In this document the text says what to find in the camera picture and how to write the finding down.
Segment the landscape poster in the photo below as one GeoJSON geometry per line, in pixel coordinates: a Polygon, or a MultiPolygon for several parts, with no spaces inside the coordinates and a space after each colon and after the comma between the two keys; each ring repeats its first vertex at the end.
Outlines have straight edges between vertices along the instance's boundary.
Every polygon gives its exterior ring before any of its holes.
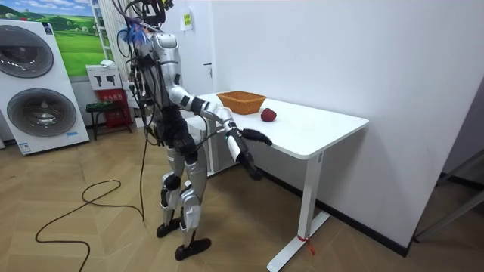
{"type": "Polygon", "coordinates": [[[104,59],[89,0],[0,0],[0,18],[50,23],[69,76],[104,59]]]}

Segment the red tag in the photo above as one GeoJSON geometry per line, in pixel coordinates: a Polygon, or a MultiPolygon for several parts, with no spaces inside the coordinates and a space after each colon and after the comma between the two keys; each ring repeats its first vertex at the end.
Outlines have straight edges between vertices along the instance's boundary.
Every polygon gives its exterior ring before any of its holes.
{"type": "Polygon", "coordinates": [[[311,252],[311,254],[314,256],[316,254],[316,251],[315,249],[312,247],[312,244],[311,244],[311,241],[309,240],[309,237],[308,239],[306,238],[302,238],[301,236],[297,236],[297,238],[299,239],[299,241],[301,242],[308,242],[308,246],[309,246],[309,251],[311,252]]]}

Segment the black wire on floor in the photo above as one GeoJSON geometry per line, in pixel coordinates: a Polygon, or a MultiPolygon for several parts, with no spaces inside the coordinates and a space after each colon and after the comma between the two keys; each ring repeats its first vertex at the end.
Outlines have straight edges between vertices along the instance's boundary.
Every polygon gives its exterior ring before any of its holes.
{"type": "Polygon", "coordinates": [[[115,207],[115,208],[132,208],[132,209],[135,209],[136,211],[139,212],[139,214],[141,215],[141,219],[143,220],[144,222],[144,204],[143,204],[143,171],[144,171],[144,160],[146,159],[146,149],[147,149],[147,144],[148,144],[148,139],[145,138],[145,141],[144,141],[144,151],[143,151],[143,161],[141,163],[141,173],[139,175],[139,198],[140,198],[140,203],[141,203],[141,209],[137,208],[137,207],[134,207],[134,206],[131,206],[131,205],[111,205],[111,204],[100,204],[100,203],[96,203],[95,201],[98,200],[98,199],[101,199],[105,196],[107,196],[108,194],[114,192],[115,190],[117,190],[118,188],[121,187],[121,181],[118,181],[118,180],[109,180],[109,181],[101,181],[101,182],[98,182],[98,183],[95,183],[93,185],[90,185],[89,187],[87,187],[83,192],[82,192],[82,201],[84,201],[84,204],[82,204],[81,206],[75,208],[74,210],[64,214],[64,215],[61,215],[59,216],[58,218],[55,218],[54,220],[48,222],[47,224],[44,225],[44,227],[42,227],[39,231],[37,231],[37,234],[36,234],[36,242],[37,243],[73,243],[73,244],[83,244],[85,245],[87,248],[88,248],[88,252],[87,254],[85,255],[85,258],[84,258],[84,261],[82,262],[81,264],[81,267],[79,268],[79,272],[82,271],[82,269],[84,268],[84,265],[85,263],[87,262],[88,258],[89,258],[89,255],[91,254],[91,246],[89,245],[89,243],[87,243],[86,241],[81,241],[81,240],[41,240],[39,239],[39,235],[40,233],[46,228],[48,227],[50,224],[53,224],[54,222],[56,222],[57,220],[60,220],[62,218],[65,218],[66,216],[74,213],[74,212],[77,212],[79,211],[80,209],[86,207],[87,205],[91,204],[93,206],[99,206],[99,207],[115,207]],[[106,193],[103,193],[101,194],[100,196],[97,196],[95,197],[94,199],[91,199],[91,200],[87,200],[85,198],[85,193],[87,193],[87,191],[97,185],[100,185],[100,184],[106,184],[106,183],[116,183],[116,186],[107,191],[106,193]]]}

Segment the fire extinguisher box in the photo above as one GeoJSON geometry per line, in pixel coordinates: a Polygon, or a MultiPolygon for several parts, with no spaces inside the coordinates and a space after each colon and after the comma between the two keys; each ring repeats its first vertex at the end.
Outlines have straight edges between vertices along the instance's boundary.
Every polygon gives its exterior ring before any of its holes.
{"type": "Polygon", "coordinates": [[[118,66],[86,65],[89,81],[93,90],[122,89],[118,66]]]}
{"type": "MultiPolygon", "coordinates": [[[[95,91],[99,100],[111,100],[113,103],[120,105],[123,108],[124,116],[128,124],[132,123],[131,115],[129,114],[128,101],[126,100],[126,93],[123,89],[113,90],[98,90],[95,91]]],[[[106,126],[109,128],[117,127],[118,125],[124,125],[125,120],[119,110],[109,111],[104,113],[106,118],[106,126]]]]}

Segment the black stool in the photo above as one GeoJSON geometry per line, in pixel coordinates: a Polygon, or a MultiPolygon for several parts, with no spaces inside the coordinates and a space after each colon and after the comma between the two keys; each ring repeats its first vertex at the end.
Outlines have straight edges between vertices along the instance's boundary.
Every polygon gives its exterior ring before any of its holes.
{"type": "Polygon", "coordinates": [[[100,103],[88,104],[87,106],[85,106],[85,111],[87,113],[91,114],[92,130],[94,131],[94,140],[95,141],[98,139],[98,135],[106,134],[106,133],[98,134],[99,114],[107,113],[107,112],[110,112],[110,111],[121,112],[121,115],[123,116],[123,120],[124,120],[124,126],[126,127],[126,129],[129,130],[130,133],[133,133],[133,131],[129,127],[129,123],[126,121],[126,116],[124,115],[123,107],[121,107],[119,104],[116,104],[112,101],[109,101],[109,102],[103,101],[103,102],[100,102],[100,103]],[[94,113],[96,113],[96,122],[94,122],[94,113]]]}

